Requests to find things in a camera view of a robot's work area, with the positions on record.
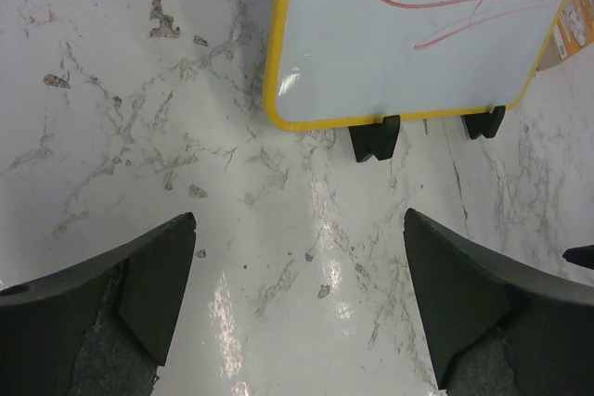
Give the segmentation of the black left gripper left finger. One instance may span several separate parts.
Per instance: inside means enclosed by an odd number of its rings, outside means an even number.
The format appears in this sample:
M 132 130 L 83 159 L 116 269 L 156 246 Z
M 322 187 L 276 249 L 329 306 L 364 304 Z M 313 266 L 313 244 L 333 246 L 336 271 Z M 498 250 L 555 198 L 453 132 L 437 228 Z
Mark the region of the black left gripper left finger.
M 2 394 L 150 395 L 171 348 L 195 242 L 188 212 L 2 290 Z

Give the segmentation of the yellow framed whiteboard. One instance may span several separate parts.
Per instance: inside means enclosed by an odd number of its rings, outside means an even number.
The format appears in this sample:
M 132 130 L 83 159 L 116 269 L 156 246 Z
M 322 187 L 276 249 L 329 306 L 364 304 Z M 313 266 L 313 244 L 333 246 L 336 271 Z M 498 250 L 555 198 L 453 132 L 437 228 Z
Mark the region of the yellow framed whiteboard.
M 290 132 L 512 108 L 566 0 L 273 0 L 263 106 Z

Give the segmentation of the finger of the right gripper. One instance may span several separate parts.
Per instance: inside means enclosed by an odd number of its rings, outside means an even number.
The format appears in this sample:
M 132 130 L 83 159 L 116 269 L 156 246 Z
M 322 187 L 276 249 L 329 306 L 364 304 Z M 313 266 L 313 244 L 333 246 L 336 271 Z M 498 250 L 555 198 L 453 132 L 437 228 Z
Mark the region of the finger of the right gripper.
M 562 256 L 569 263 L 588 268 L 589 270 L 594 269 L 593 245 L 567 249 Z

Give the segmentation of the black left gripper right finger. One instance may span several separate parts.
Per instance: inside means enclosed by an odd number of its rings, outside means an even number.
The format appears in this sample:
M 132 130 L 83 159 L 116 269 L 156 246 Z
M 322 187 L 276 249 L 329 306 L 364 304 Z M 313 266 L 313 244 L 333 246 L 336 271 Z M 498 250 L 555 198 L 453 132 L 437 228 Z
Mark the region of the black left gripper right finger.
M 593 392 L 593 288 L 405 213 L 407 264 L 435 381 L 449 395 Z

